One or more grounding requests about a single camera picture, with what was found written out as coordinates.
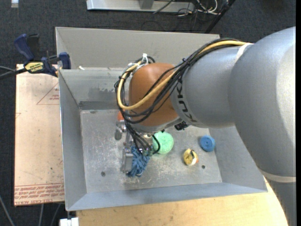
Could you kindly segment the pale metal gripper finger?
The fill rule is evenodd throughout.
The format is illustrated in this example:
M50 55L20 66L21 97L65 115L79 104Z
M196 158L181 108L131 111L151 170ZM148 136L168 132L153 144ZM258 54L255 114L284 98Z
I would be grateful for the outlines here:
M130 148L124 147L122 150L122 164L120 171L128 173L132 170L133 154Z

